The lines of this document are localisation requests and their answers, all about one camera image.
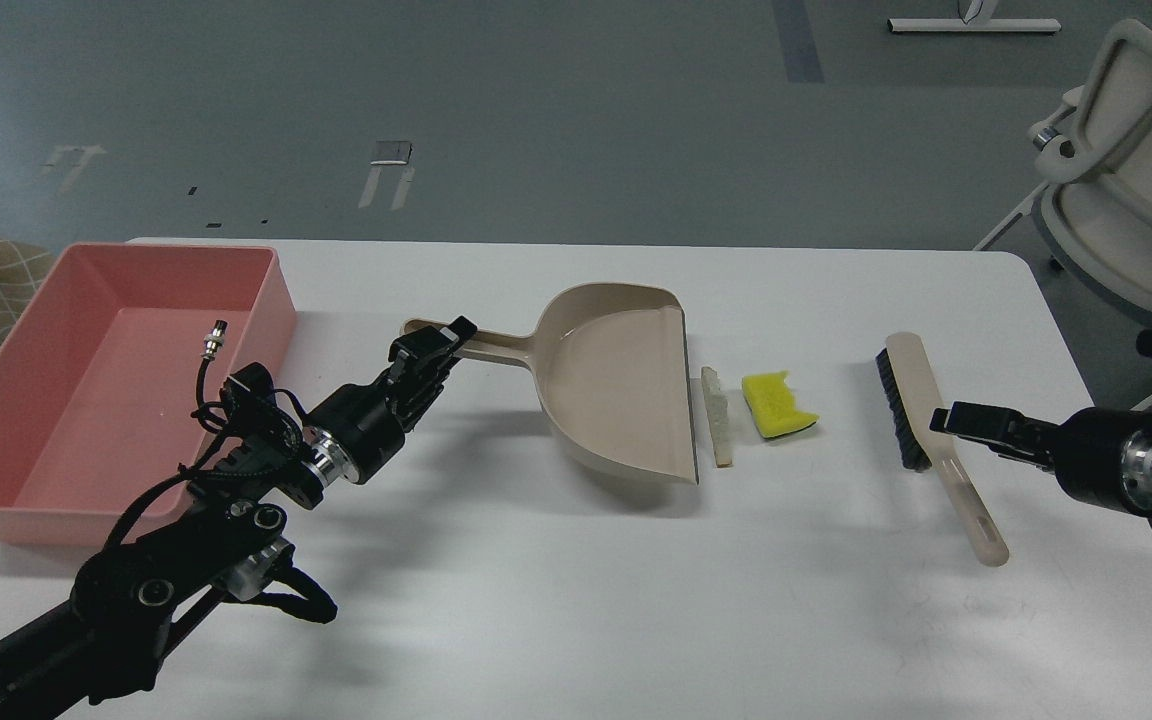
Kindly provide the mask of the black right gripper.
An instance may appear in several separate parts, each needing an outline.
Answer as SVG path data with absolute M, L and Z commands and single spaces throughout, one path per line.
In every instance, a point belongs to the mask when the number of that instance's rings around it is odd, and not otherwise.
M 1149 414 L 1087 407 L 1055 424 L 1010 407 L 955 401 L 948 410 L 933 411 L 929 429 L 986 446 L 1001 457 L 1033 462 L 1076 501 L 1138 518 L 1152 515 L 1151 501 L 1126 487 L 1123 471 L 1126 442 L 1152 432 Z

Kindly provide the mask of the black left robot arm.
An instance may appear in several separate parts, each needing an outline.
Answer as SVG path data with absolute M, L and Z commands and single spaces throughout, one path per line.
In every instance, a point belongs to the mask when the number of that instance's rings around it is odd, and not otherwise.
M 444 391 L 470 319 L 406 331 L 374 381 L 306 410 L 259 363 L 197 396 L 200 458 L 137 497 L 65 602 L 0 641 L 0 719 L 55 719 L 79 702 L 147 692 L 166 657 L 223 602 L 328 624 L 338 602 L 294 564 L 283 493 L 314 509 L 333 483 L 364 484 Z

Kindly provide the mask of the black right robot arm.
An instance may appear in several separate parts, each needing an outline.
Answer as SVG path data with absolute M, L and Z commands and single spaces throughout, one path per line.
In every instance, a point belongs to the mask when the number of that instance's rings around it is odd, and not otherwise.
M 1152 361 L 1152 329 L 1135 338 L 1135 350 Z M 1087 407 L 1053 424 L 1010 407 L 954 402 L 932 411 L 929 429 L 1041 469 L 1075 501 L 1152 518 L 1152 414 Z

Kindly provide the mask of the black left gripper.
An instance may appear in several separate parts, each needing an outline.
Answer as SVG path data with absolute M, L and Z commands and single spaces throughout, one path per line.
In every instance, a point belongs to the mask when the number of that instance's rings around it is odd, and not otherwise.
M 361 486 L 402 450 L 477 333 L 467 316 L 431 328 L 396 338 L 391 365 L 376 381 L 346 384 L 306 415 L 306 468 L 328 486 L 338 480 Z

